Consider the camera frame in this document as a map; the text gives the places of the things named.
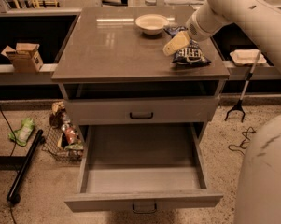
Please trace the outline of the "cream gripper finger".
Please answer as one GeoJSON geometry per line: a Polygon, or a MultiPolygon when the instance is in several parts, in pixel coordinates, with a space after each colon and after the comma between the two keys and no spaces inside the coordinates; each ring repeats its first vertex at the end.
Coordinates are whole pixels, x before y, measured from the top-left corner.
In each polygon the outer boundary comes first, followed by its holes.
{"type": "Polygon", "coordinates": [[[180,49],[185,48],[190,42],[187,31],[178,32],[162,49],[166,56],[173,55],[180,49]]]}

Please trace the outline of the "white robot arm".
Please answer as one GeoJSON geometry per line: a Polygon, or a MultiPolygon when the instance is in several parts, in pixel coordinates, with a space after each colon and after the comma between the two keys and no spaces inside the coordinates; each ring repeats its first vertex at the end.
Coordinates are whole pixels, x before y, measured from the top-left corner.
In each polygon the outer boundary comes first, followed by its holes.
{"type": "MultiPolygon", "coordinates": [[[[206,0],[187,20],[203,41],[235,23],[281,73],[281,10],[264,0],[206,0]]],[[[233,224],[281,224],[281,115],[253,136],[239,175],[233,224]]]]}

